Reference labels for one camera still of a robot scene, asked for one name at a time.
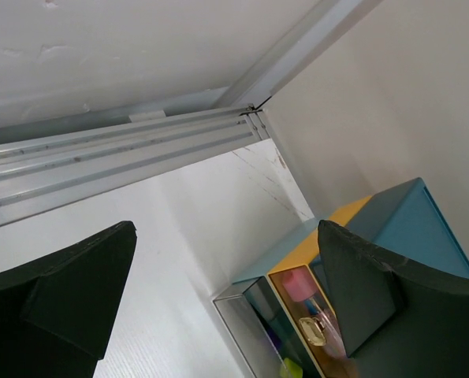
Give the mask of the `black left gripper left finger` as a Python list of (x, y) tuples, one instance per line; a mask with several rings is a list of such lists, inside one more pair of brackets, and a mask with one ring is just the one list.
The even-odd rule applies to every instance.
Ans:
[(105, 357), (132, 260), (122, 221), (0, 272), (0, 377), (92, 377)]

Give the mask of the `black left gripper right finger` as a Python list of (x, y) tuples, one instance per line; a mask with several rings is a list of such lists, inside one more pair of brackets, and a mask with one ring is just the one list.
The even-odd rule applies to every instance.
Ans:
[(361, 377), (469, 377), (469, 279), (318, 225), (329, 299)]

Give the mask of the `colourful pen bundle pouch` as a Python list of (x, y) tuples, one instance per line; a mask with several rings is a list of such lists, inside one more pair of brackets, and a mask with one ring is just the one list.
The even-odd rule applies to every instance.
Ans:
[(309, 270), (304, 267), (286, 270), (281, 282), (292, 303), (305, 312), (298, 323), (308, 343), (322, 348), (332, 358), (344, 358), (345, 349), (337, 318)]

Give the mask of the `teal drawer organizer box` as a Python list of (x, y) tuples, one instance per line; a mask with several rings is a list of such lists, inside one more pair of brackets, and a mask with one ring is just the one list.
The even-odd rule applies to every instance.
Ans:
[(305, 221), (214, 305), (250, 377), (469, 377), (469, 261), (419, 178)]

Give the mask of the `pink yellow highlighter marker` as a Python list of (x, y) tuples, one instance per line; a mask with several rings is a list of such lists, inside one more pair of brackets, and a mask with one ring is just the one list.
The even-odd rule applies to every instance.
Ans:
[(280, 378), (303, 378), (303, 369), (290, 358), (284, 358), (279, 368)]

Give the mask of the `black purple highlighter marker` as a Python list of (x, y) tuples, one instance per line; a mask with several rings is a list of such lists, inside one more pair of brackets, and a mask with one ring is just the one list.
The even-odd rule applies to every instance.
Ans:
[(266, 333), (269, 336), (271, 343), (274, 345), (274, 348), (278, 350), (280, 348), (281, 341), (279, 340), (277, 334), (272, 328), (267, 328)]

